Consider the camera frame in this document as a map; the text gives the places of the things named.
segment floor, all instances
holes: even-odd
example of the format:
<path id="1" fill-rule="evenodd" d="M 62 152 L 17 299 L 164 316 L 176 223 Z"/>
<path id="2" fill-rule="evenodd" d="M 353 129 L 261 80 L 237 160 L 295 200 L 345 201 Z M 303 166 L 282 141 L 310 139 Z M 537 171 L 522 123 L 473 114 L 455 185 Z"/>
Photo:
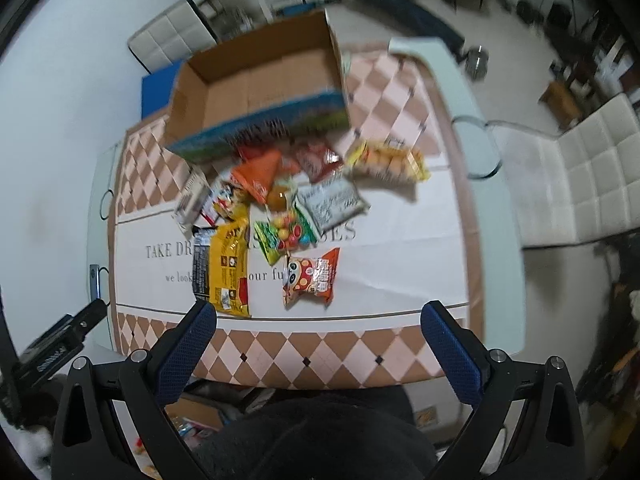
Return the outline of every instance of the floor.
<path id="1" fill-rule="evenodd" d="M 417 0 L 466 38 L 465 48 L 484 46 L 489 53 L 488 74 L 472 83 L 479 107 L 489 120 L 523 124 L 551 135 L 559 135 L 558 124 L 538 99 L 551 80 L 548 67 L 555 59 L 546 40 L 523 25 L 515 15 L 492 2 L 490 12 L 454 12 L 441 0 Z M 356 2 L 331 6 L 328 15 L 338 43 L 388 41 L 407 34 L 393 21 Z M 615 256 L 609 255 L 613 274 Z M 594 348 L 596 329 L 607 307 L 611 282 L 609 265 L 596 244 L 572 248 L 524 251 L 527 294 L 527 326 L 524 350 L 519 360 L 544 362 L 561 356 L 577 383 Z M 430 433 L 437 440 L 454 436 L 467 410 L 461 410 L 446 379 L 409 384 L 406 387 L 414 409 L 436 406 L 438 423 Z M 520 406 L 507 419 L 511 434 Z"/>

